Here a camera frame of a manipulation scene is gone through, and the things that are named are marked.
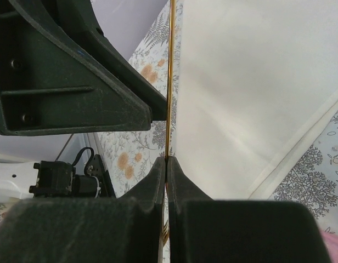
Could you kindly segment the gold fork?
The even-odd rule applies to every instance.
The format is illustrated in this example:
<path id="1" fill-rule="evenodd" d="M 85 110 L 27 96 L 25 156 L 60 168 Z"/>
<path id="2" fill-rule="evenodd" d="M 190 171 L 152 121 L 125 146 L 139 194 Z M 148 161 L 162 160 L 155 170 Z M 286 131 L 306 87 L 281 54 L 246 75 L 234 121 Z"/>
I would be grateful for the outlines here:
<path id="1" fill-rule="evenodd" d="M 165 139 L 165 162 L 166 164 L 168 163 L 168 159 L 170 156 L 170 141 L 171 141 L 176 0 L 170 0 L 169 18 L 170 18 L 170 24 L 169 24 L 169 34 L 168 34 L 167 118 L 166 118 L 166 139 Z"/>

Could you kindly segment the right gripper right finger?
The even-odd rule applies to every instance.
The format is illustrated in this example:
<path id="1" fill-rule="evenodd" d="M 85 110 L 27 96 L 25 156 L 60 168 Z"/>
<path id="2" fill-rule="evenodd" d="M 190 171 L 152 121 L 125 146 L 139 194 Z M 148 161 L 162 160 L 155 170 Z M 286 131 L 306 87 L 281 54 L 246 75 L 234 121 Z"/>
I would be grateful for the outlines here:
<path id="1" fill-rule="evenodd" d="M 315 219 L 296 202 L 215 201 L 167 160 L 172 262 L 330 262 Z"/>

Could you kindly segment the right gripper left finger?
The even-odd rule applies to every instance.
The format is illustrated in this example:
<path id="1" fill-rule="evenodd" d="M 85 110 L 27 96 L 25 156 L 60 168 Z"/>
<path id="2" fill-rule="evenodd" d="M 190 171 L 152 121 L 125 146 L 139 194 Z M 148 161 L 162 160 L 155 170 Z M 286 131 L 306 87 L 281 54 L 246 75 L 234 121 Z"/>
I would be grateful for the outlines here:
<path id="1" fill-rule="evenodd" d="M 119 198 L 33 198 L 0 226 L 0 262 L 161 262 L 166 163 Z"/>

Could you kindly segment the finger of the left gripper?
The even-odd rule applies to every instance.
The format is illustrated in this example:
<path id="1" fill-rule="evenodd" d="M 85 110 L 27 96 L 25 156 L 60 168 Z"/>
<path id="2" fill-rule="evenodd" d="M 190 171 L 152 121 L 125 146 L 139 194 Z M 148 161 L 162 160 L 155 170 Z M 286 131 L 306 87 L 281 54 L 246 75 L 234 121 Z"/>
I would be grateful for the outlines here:
<path id="1" fill-rule="evenodd" d="M 150 126 L 150 107 L 73 41 L 41 1 L 0 1 L 1 135 Z"/>
<path id="2" fill-rule="evenodd" d="M 157 91 L 104 36 L 90 1 L 57 1 L 59 21 L 64 32 L 102 64 L 151 109 L 152 120 L 167 119 L 166 98 Z"/>

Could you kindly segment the white cloth napkin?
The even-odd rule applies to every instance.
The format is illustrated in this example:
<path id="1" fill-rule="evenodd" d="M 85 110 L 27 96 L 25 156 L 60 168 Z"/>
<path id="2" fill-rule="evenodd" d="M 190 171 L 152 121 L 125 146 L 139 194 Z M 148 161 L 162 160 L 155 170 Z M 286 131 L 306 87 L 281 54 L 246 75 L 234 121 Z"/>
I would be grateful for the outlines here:
<path id="1" fill-rule="evenodd" d="M 338 1 L 184 1 L 181 33 L 174 157 L 215 201 L 271 201 L 338 109 Z"/>

